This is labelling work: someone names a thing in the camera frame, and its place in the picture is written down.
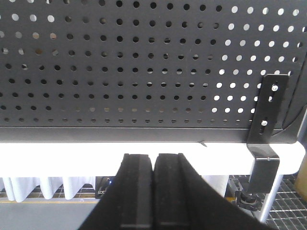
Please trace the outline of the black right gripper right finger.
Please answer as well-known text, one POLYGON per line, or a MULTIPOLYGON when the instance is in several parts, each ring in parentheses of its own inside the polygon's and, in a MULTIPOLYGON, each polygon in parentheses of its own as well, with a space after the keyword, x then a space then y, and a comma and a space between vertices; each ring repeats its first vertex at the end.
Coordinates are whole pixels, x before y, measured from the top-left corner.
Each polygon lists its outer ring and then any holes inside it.
POLYGON ((183 154, 159 154, 154 166, 156 230, 268 230, 220 196, 183 154))

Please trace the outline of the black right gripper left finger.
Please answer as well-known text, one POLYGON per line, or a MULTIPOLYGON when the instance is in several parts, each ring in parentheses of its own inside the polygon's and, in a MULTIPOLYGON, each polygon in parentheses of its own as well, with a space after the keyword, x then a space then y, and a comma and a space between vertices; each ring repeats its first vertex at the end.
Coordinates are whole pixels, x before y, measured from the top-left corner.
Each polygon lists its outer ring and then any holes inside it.
POLYGON ((148 155, 125 154, 102 199, 81 230, 151 230, 153 171, 148 155))

